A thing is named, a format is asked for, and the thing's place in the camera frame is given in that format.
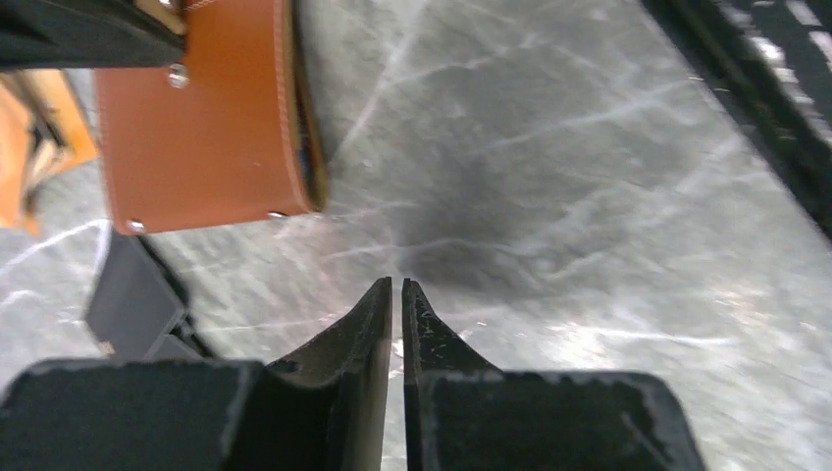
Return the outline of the brown leather card holder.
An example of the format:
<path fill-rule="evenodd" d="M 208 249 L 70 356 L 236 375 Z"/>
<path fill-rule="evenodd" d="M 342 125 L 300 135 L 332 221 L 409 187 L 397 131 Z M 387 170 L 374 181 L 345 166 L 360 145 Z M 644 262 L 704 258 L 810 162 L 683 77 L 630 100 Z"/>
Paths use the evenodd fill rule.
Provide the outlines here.
<path fill-rule="evenodd" d="M 186 54 L 95 73 L 124 235 L 317 213 L 328 174 L 290 1 L 186 1 Z"/>

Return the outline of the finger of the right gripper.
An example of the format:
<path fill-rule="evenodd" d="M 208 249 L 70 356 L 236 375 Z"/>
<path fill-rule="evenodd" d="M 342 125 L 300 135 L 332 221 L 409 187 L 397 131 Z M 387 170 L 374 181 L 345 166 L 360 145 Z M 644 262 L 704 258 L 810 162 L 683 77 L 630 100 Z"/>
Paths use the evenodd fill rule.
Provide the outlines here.
<path fill-rule="evenodd" d="M 186 51 L 176 1 L 1 3 L 1 69 L 162 67 Z"/>

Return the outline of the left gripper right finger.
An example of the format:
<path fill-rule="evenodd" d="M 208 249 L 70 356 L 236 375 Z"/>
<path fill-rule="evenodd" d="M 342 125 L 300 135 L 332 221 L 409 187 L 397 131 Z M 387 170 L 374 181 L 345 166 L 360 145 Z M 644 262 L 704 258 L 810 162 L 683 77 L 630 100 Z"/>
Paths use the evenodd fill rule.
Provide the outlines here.
<path fill-rule="evenodd" d="M 411 470 L 702 470 L 683 408 L 656 376 L 505 371 L 402 287 Z"/>

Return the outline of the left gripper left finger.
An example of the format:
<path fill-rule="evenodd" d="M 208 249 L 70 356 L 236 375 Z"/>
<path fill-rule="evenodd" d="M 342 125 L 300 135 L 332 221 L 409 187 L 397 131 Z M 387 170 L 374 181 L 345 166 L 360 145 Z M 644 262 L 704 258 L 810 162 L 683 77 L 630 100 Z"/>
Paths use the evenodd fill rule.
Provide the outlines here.
<path fill-rule="evenodd" d="M 392 289 L 271 364 L 34 364 L 1 401 L 5 470 L 377 470 Z"/>

